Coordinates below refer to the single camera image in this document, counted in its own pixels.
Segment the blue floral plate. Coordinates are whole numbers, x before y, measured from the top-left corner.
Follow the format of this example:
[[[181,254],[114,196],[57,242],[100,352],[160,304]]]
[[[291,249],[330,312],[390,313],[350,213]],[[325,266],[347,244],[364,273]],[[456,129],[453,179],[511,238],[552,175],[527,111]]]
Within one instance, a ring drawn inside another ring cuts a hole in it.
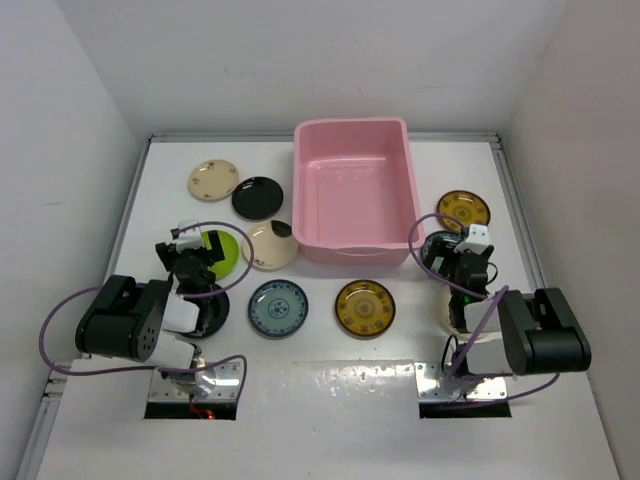
[[[267,338],[284,338],[296,333],[309,313],[309,300],[296,283],[270,280],[250,297],[248,319],[251,326]]]
[[[440,230],[430,234],[421,247],[421,259],[427,266],[437,259],[444,259],[461,243],[463,236],[459,233]]]

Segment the lime green plate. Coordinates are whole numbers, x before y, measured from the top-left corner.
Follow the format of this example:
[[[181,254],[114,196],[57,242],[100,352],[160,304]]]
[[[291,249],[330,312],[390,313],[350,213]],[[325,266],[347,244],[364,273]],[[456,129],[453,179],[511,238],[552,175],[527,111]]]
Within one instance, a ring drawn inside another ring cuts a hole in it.
[[[218,232],[220,236],[221,243],[224,247],[225,252],[225,260],[215,263],[213,265],[210,264],[209,252],[207,250],[208,241],[207,241],[207,233],[208,232]],[[208,257],[208,270],[212,272],[217,280],[223,279],[227,277],[236,267],[238,259],[239,259],[239,245],[236,239],[228,232],[221,230],[209,230],[205,231],[202,234],[204,239],[204,246]]]

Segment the yellow patterned plate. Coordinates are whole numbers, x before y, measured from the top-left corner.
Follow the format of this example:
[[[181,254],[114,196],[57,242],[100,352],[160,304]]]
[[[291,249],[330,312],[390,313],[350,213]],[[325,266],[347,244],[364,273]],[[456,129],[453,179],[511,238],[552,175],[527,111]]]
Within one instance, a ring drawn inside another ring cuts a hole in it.
[[[395,320],[397,307],[381,283],[360,279],[344,285],[336,296],[338,324],[350,335],[369,339],[385,333]]]
[[[445,193],[436,204],[436,211],[446,215],[439,218],[440,224],[449,231],[460,233],[461,227],[471,224],[488,226],[491,211],[488,204],[479,195],[466,190],[452,190]]]

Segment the cream plate with black patch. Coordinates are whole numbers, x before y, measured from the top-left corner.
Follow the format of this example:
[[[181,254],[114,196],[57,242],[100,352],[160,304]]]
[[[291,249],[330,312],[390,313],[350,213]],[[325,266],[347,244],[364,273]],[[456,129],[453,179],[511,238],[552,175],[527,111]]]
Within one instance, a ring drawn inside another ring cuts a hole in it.
[[[299,244],[292,228],[280,220],[266,220],[253,226],[247,233],[254,249],[252,265],[260,270],[278,270],[293,261]]]

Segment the black glossy plate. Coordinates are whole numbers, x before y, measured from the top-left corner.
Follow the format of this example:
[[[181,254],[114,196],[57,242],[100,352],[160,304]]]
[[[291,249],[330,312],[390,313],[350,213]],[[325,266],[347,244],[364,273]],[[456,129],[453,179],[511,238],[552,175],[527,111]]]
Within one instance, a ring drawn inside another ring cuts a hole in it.
[[[266,220],[275,215],[284,201],[280,184],[264,176],[254,176],[241,182],[233,191],[234,211],[249,221]]]

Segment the cream floral plate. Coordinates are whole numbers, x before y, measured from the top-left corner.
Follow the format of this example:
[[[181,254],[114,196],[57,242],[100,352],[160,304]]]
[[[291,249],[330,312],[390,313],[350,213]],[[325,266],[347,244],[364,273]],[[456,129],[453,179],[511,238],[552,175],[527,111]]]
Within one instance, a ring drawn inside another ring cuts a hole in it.
[[[229,196],[239,184],[237,167],[222,159],[213,159],[197,165],[190,173],[187,187],[196,199],[213,202]]]

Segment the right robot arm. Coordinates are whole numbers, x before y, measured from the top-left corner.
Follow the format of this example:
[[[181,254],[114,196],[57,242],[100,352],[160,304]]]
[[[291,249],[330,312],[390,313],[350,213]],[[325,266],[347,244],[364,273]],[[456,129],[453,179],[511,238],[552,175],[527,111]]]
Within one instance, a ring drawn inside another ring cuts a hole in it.
[[[445,375],[471,381],[588,370],[591,346],[564,293],[503,287],[491,294],[492,253],[491,245],[445,232],[422,247],[423,266],[446,285],[443,316],[456,347],[443,355]]]

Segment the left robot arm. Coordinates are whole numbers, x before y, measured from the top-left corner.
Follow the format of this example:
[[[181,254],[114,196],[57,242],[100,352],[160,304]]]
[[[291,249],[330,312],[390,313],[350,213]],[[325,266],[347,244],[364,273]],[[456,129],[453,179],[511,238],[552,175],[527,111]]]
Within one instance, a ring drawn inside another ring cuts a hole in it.
[[[205,364],[201,348],[191,341],[220,330],[230,300],[226,293],[194,296],[219,289],[212,267],[225,259],[221,233],[192,229],[169,244],[156,244],[155,250],[169,277],[139,283],[110,276],[80,320],[75,344],[82,353],[180,369],[161,377],[204,397],[214,389],[215,372],[191,371]]]

